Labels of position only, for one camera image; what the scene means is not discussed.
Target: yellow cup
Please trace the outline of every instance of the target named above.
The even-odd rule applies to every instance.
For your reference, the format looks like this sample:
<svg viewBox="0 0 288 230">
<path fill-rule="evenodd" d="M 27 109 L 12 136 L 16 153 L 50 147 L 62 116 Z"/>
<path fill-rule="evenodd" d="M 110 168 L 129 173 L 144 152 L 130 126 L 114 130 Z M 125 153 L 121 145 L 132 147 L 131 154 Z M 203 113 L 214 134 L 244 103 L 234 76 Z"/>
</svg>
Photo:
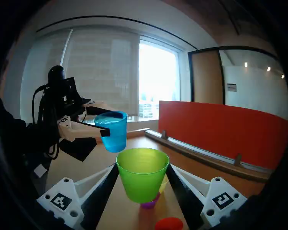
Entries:
<svg viewBox="0 0 288 230">
<path fill-rule="evenodd" d="M 159 189 L 160 194 L 161 194 L 161 193 L 164 191 L 164 189 L 166 188 L 166 184 L 167 184 L 168 181 L 169 181 L 169 179 L 167 178 L 167 176 L 166 176 L 166 174 L 165 174 L 165 176 L 164 176 L 164 178 L 163 178 L 163 181 L 162 181 L 162 183 L 161 183 L 160 189 Z"/>
</svg>

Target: purple cup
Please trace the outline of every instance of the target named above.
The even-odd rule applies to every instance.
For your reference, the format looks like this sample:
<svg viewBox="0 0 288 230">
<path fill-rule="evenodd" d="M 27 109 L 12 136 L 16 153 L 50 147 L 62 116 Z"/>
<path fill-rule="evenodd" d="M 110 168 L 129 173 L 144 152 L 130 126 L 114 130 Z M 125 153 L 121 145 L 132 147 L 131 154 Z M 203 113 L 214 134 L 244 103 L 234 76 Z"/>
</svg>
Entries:
<svg viewBox="0 0 288 230">
<path fill-rule="evenodd" d="M 141 208 L 143 209 L 153 209 L 160 197 L 160 192 L 158 192 L 157 196 L 155 199 L 153 199 L 151 202 L 143 203 L 141 204 Z"/>
</svg>

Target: red partition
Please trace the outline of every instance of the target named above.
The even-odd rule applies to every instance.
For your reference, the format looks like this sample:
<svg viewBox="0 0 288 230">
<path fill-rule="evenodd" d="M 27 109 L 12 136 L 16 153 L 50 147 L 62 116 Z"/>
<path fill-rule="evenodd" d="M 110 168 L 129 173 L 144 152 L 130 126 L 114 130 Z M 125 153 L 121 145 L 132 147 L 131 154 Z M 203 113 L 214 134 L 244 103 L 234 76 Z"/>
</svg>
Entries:
<svg viewBox="0 0 288 230">
<path fill-rule="evenodd" d="M 160 101 L 159 132 L 198 148 L 275 169 L 288 141 L 288 121 L 252 109 Z"/>
</svg>

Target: plastic cup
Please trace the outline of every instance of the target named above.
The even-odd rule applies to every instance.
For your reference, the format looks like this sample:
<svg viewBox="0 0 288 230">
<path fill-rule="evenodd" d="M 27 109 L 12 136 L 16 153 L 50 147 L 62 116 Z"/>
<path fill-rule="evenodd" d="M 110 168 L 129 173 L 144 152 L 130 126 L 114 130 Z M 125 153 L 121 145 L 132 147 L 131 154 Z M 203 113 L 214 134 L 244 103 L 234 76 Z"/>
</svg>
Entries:
<svg viewBox="0 0 288 230">
<path fill-rule="evenodd" d="M 141 208 L 143 208 L 143 209 L 153 209 L 155 207 L 157 201 L 159 200 L 159 197 L 160 197 L 160 193 L 158 193 L 157 197 L 155 199 L 153 199 L 151 202 L 141 204 Z"/>
<path fill-rule="evenodd" d="M 167 217 L 159 220 L 155 225 L 155 230 L 182 230 L 184 223 L 176 217 Z"/>
<path fill-rule="evenodd" d="M 169 179 L 167 178 L 166 174 L 164 175 L 163 181 L 161 183 L 159 192 L 163 193 L 164 189 L 166 188 L 166 184 L 168 183 Z"/>
<path fill-rule="evenodd" d="M 156 198 L 169 162 L 165 153 L 150 148 L 119 153 L 116 163 L 129 199 L 143 204 Z"/>
<path fill-rule="evenodd" d="M 105 148 L 117 153 L 126 147 L 127 143 L 127 114 L 120 111 L 106 112 L 94 119 L 97 126 L 109 128 L 110 136 L 101 137 Z"/>
</svg>

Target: blue plastic cup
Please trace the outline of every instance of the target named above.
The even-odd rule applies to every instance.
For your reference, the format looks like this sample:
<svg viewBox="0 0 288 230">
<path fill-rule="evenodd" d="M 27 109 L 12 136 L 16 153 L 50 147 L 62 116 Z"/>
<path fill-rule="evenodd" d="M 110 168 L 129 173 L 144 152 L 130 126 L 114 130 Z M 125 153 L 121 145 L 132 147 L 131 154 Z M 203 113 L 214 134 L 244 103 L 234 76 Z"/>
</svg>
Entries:
<svg viewBox="0 0 288 230">
<path fill-rule="evenodd" d="M 95 125 L 110 129 L 110 136 L 101 137 L 105 148 L 118 153 L 127 143 L 127 114 L 121 111 L 106 112 L 94 119 Z"/>
</svg>

